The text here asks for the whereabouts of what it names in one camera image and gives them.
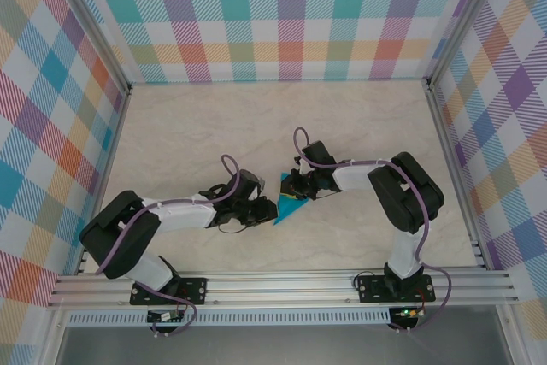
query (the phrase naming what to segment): blue triangle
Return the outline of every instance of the blue triangle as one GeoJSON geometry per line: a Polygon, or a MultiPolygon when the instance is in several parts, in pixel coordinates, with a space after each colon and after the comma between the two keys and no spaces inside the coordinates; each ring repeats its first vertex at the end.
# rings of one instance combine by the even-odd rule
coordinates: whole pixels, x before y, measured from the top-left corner
{"type": "MultiPolygon", "coordinates": [[[[283,181],[283,179],[287,175],[289,174],[281,173],[281,181],[283,181]]],[[[273,224],[274,225],[279,224],[289,215],[294,213],[297,209],[299,209],[304,204],[306,204],[308,201],[309,201],[309,198],[306,198],[305,200],[296,200],[295,198],[288,198],[287,196],[280,194],[279,200],[277,201],[277,212],[279,217],[277,217],[277,219],[275,220],[273,224]]]]}

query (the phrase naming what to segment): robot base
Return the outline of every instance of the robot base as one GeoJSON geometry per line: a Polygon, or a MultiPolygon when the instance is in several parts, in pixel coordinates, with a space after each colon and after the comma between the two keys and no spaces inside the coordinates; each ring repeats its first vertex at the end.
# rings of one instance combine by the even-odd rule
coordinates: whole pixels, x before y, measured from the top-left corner
{"type": "MultiPolygon", "coordinates": [[[[166,293],[171,297],[179,297],[187,299],[195,305],[205,304],[205,295],[207,293],[206,278],[173,278],[160,292],[166,293]]],[[[176,305],[176,302],[150,294],[139,284],[133,284],[131,289],[131,297],[129,298],[131,305],[176,305]]]]}
{"type": "Polygon", "coordinates": [[[360,303],[432,303],[435,290],[431,276],[420,275],[412,289],[395,297],[385,286],[384,275],[360,275],[356,278],[360,303]]]}

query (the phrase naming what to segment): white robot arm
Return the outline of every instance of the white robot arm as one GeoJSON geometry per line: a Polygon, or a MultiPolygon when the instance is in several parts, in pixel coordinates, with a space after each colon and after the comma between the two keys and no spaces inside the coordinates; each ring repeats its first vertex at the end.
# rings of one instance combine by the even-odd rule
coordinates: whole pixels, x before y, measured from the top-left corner
{"type": "Polygon", "coordinates": [[[270,221],[277,217],[277,208],[261,196],[263,187],[262,179],[240,170],[227,184],[182,200],[163,202],[123,191],[84,228],[79,240],[108,278],[126,276],[153,291],[173,295],[178,291],[178,275],[167,261],[146,251],[152,237],[173,230],[217,227],[232,218],[245,227],[270,221]]]}
{"type": "Polygon", "coordinates": [[[386,292],[397,299],[413,291],[423,280],[423,266],[416,256],[425,234],[424,212],[413,190],[405,186],[407,181],[397,170],[404,173],[418,191],[428,221],[437,217],[444,204],[441,190],[409,153],[399,153],[390,161],[347,160],[336,163],[321,141],[308,143],[300,150],[296,144],[297,131],[294,140],[300,156],[295,161],[299,169],[292,169],[281,182],[281,194],[315,200],[319,190],[374,189],[385,214],[397,229],[391,256],[384,266],[386,292]]]}

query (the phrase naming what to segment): plaid wallpaper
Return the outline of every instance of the plaid wallpaper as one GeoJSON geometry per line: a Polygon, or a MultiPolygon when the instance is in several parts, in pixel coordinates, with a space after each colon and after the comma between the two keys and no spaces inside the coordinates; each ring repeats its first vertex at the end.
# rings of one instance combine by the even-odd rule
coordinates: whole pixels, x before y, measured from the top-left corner
{"type": "Polygon", "coordinates": [[[74,266],[122,94],[65,0],[0,0],[0,364],[74,266]]]}
{"type": "Polygon", "coordinates": [[[128,75],[164,83],[421,78],[457,0],[88,3],[128,75]]]}
{"type": "Polygon", "coordinates": [[[439,86],[494,265],[547,355],[547,0],[487,0],[439,86]]]}
{"type": "Polygon", "coordinates": [[[433,57],[431,61],[429,62],[429,66],[427,66],[427,71],[424,77],[431,76],[433,69],[437,65],[438,58],[443,52],[446,42],[448,41],[450,36],[452,36],[454,29],[456,29],[456,25],[458,21],[460,20],[460,16],[462,15],[463,8],[467,6],[467,4],[468,4],[468,0],[460,0],[458,2],[456,8],[454,9],[454,12],[452,13],[452,16],[450,17],[448,25],[446,25],[446,28],[444,29],[443,37],[438,42],[437,48],[435,49],[435,52],[433,53],[433,57]]]}

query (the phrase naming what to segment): beige marble surface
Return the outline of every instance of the beige marble surface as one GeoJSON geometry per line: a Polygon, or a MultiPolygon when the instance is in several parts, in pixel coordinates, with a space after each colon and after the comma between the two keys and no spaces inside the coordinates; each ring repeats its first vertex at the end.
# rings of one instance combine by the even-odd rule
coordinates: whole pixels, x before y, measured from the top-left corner
{"type": "MultiPolygon", "coordinates": [[[[338,161],[412,153],[446,198],[423,260],[474,265],[419,81],[135,87],[104,204],[127,189],[141,197],[184,197],[227,182],[222,153],[262,176],[266,195],[277,202],[280,174],[294,166],[296,126],[312,141],[321,139],[338,161]]],[[[269,222],[237,235],[216,228],[165,233],[149,250],[180,270],[378,268],[390,254],[393,232],[372,191],[349,191],[310,202],[277,226],[269,222]]]]}

